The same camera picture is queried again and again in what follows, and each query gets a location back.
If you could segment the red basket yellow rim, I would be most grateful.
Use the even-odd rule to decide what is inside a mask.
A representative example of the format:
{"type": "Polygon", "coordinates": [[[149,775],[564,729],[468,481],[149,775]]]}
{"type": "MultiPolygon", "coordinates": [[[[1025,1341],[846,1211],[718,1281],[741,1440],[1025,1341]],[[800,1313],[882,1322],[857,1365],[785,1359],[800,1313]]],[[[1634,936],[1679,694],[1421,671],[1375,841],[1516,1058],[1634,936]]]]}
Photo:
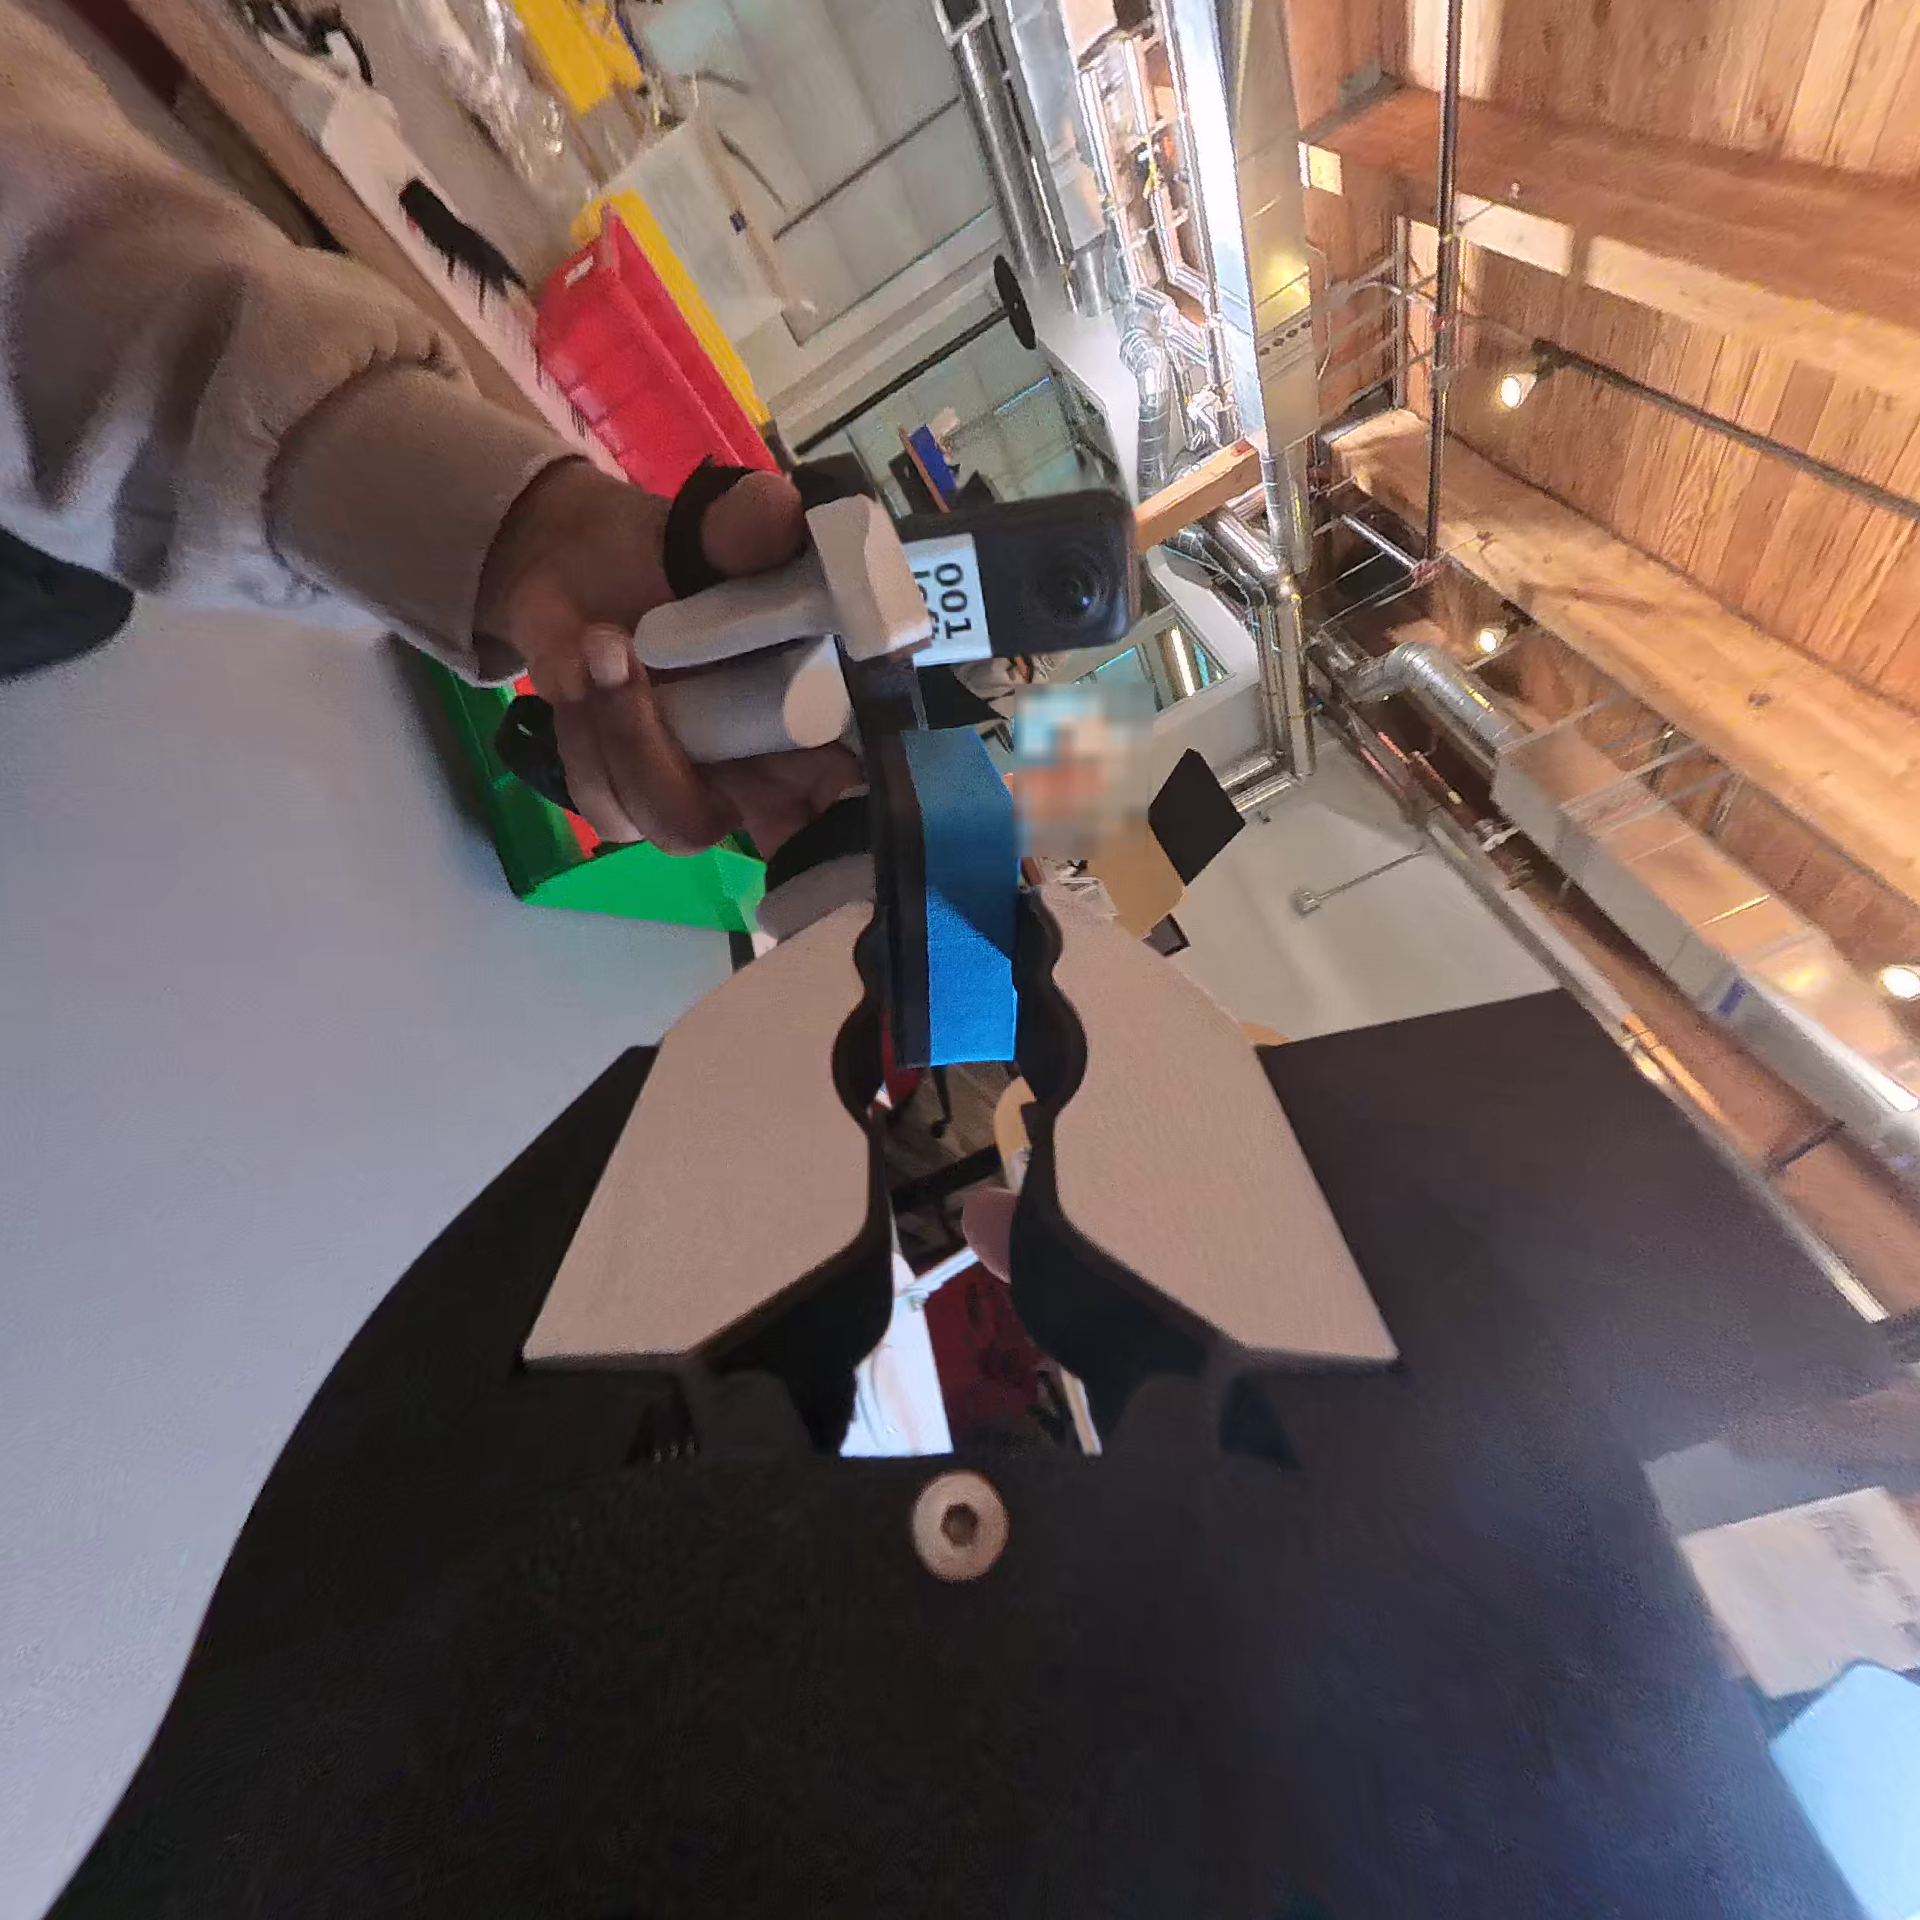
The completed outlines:
{"type": "Polygon", "coordinates": [[[642,196],[598,196],[570,237],[534,352],[613,466],[658,497],[705,460],[776,469],[771,407],[642,196]]]}

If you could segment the clear plastic bag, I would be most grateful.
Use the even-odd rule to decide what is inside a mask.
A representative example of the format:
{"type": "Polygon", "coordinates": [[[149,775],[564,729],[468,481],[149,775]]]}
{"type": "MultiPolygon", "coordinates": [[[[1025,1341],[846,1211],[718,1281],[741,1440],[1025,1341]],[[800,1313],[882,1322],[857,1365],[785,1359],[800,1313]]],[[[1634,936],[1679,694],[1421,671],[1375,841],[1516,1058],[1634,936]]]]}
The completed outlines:
{"type": "Polygon", "coordinates": [[[570,118],[515,3],[436,3],[440,74],[482,142],[532,188],[557,176],[570,118]]]}

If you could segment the yellow plastic bin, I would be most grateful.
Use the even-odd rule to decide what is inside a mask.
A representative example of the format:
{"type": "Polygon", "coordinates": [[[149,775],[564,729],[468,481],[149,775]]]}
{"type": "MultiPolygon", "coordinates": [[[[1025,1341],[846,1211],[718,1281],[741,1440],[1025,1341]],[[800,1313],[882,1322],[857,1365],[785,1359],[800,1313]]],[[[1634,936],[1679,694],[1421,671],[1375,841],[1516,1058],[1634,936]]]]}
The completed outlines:
{"type": "Polygon", "coordinates": [[[526,45],[570,114],[641,96],[642,69],[613,3],[508,3],[526,45]]]}

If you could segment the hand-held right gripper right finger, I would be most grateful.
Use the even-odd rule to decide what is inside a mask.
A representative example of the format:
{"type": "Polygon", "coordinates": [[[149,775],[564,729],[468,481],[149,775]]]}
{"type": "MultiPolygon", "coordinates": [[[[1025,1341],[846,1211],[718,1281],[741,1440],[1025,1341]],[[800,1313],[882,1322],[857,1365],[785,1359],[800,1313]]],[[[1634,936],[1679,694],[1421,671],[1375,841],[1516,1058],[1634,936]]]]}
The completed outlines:
{"type": "Polygon", "coordinates": [[[1072,1251],[1231,1345],[1387,1370],[1396,1341],[1241,1024],[1063,885],[1027,898],[1017,1069],[1072,1251]]]}

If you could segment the studio light panel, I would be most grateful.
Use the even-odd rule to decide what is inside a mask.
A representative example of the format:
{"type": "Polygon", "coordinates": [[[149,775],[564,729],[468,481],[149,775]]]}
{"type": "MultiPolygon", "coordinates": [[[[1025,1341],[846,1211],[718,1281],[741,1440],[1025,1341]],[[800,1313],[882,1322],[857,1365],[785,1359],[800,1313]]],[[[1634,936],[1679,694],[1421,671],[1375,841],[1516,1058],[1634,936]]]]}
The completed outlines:
{"type": "Polygon", "coordinates": [[[1915,1918],[1915,1680],[1854,1665],[1770,1745],[1866,1918],[1915,1918]]]}

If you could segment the white printed paper sheet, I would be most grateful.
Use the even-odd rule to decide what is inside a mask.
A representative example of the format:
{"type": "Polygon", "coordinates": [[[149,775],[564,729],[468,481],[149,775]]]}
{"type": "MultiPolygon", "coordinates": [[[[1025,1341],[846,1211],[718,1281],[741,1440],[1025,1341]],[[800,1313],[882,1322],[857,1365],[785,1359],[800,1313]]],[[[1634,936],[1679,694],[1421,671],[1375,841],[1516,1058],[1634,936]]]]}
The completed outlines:
{"type": "Polygon", "coordinates": [[[1915,1502],[1861,1489],[1679,1542],[1734,1670],[1762,1698],[1849,1670],[1915,1677],[1915,1502]]]}

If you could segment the clear plastic box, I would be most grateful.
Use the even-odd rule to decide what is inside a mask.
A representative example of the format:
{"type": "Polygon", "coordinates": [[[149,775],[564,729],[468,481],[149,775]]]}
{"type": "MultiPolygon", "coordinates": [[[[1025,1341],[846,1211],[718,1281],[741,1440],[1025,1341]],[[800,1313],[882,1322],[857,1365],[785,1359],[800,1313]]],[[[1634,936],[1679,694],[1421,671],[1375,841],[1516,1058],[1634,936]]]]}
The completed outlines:
{"type": "Polygon", "coordinates": [[[705,118],[684,118],[642,143],[611,176],[607,196],[617,194],[641,198],[732,340],[783,321],[797,298],[705,118]]]}

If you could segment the person's left hand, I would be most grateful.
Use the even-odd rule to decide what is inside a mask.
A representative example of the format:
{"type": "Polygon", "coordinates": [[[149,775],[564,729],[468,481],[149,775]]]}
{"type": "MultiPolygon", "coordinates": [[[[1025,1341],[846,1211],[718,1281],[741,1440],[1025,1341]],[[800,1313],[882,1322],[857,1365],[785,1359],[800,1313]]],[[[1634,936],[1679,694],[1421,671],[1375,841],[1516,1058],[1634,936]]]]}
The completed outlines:
{"type": "Polygon", "coordinates": [[[668,601],[665,518],[665,501],[589,464],[544,469],[487,557],[472,628],[552,706],[564,787],[598,841],[693,856],[744,833],[774,856],[864,775],[841,745],[711,767],[682,756],[633,657],[641,618],[668,601]]]}

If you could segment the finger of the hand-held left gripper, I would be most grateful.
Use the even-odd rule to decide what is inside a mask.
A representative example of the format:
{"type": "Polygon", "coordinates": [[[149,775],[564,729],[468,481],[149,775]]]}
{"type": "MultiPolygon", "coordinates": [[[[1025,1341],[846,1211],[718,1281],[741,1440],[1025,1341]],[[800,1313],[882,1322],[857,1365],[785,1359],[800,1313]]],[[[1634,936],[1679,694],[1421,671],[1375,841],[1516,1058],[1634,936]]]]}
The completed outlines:
{"type": "Polygon", "coordinates": [[[931,614],[887,512],[868,497],[808,510],[833,633],[868,779],[882,1002],[897,1062],[931,1062],[931,923],[925,804],[909,752],[925,745],[916,653],[931,614]]]}

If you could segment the black board wooden frame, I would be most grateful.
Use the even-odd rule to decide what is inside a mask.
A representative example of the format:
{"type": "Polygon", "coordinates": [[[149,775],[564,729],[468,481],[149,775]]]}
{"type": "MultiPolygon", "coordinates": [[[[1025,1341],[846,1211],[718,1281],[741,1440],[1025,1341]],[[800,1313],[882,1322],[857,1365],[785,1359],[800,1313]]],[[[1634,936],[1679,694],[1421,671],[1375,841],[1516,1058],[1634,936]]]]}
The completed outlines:
{"type": "Polygon", "coordinates": [[[1915,1502],[1915,1382],[1762,1200],[1569,997],[1259,1053],[1392,1322],[1545,1336],[1578,1423],[1674,1500],[1679,1526],[1886,1489],[1915,1502]]]}

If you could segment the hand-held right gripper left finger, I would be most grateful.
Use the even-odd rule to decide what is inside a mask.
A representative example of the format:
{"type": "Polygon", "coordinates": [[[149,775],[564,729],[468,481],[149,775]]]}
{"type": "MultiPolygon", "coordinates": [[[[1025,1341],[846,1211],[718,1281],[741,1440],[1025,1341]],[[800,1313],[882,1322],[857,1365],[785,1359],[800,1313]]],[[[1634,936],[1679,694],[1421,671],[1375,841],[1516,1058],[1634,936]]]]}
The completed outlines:
{"type": "Polygon", "coordinates": [[[699,1357],[852,1372],[892,1321],[872,906],[841,906],[696,1002],[526,1333],[532,1370],[699,1357]]]}

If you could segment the black board tan frame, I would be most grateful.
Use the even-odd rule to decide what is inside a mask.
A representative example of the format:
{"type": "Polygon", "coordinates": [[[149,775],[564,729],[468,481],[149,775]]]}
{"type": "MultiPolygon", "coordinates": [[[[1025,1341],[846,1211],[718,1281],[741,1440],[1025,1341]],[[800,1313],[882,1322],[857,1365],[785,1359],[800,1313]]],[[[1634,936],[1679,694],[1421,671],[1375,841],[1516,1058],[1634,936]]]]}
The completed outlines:
{"type": "Polygon", "coordinates": [[[1108,830],[1086,858],[1116,923],[1149,936],[1211,868],[1242,821],[1213,767],[1188,748],[1155,787],[1141,812],[1108,830]]]}

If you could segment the green plastic bin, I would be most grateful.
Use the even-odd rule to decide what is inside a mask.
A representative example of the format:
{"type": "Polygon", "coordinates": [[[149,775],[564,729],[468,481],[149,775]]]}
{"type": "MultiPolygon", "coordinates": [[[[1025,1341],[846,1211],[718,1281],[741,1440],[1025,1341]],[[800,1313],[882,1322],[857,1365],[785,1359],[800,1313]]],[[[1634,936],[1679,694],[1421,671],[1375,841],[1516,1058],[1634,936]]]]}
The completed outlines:
{"type": "Polygon", "coordinates": [[[521,906],[752,935],[764,864],[741,837],[699,856],[665,856],[650,844],[613,847],[564,804],[552,713],[530,680],[472,685],[436,659],[417,659],[452,761],[462,767],[475,821],[521,906]]]}

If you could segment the blue block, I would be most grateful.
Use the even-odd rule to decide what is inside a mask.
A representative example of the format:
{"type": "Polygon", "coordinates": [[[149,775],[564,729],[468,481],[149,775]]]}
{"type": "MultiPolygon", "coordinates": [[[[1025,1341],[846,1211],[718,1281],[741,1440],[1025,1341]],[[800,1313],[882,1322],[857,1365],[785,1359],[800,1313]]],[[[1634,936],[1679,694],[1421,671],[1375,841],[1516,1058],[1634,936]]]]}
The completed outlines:
{"type": "Polygon", "coordinates": [[[1007,1062],[1022,918],[1015,801],[976,733],[904,733],[897,745],[897,1062],[1007,1062]]]}

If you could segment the black cloth piece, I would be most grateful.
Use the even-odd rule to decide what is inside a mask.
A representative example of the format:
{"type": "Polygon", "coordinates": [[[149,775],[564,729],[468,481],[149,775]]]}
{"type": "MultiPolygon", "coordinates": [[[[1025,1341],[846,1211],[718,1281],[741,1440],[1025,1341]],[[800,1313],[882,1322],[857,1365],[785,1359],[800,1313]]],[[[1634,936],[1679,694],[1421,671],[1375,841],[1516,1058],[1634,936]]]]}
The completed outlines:
{"type": "Polygon", "coordinates": [[[335,6],[324,3],[228,3],[234,19],[280,55],[321,64],[351,86],[375,86],[372,58],[335,6]]]}
{"type": "Polygon", "coordinates": [[[471,228],[468,220],[428,188],[428,179],[402,179],[397,210],[428,250],[436,251],[447,276],[471,286],[475,304],[496,302],[513,311],[532,311],[526,277],[478,228],[471,228]]]}

